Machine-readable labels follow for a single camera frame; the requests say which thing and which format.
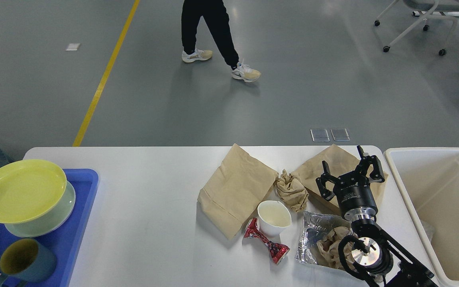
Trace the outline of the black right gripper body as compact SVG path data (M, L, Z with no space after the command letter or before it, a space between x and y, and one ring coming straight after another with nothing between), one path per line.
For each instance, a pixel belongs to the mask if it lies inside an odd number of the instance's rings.
M333 192L345 220L354 221L358 214L371 218L378 213L367 176L340 176L336 179Z

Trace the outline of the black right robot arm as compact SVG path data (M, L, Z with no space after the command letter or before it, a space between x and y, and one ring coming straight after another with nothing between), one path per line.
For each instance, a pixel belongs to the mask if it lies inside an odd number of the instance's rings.
M384 279L385 287L435 287L434 273L377 224L371 183L385 182L384 172L377 156L365 153L361 146L357 150L360 160L353 171L335 177L323 161L324 171L316 179L322 198L337 198L342 217L351 223L352 235L345 236L337 248L343 269L370 287L377 287L377 277ZM399 259L400 270L386 280L394 257Z

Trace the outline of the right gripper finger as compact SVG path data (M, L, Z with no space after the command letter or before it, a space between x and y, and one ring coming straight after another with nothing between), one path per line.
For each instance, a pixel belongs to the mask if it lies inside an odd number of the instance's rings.
M361 159L353 171L356 182L359 184L385 182L384 171L379 158L376 155L365 153L360 145L357 146L357 150Z
M319 178L316 179L316 184L319 189L320 196L326 201L330 201L332 198L334 198L335 193L326 187L326 183L331 182L336 185L339 182L339 178L333 176L330 173L330 168L326 161L322 161L322 167L324 172L320 175Z

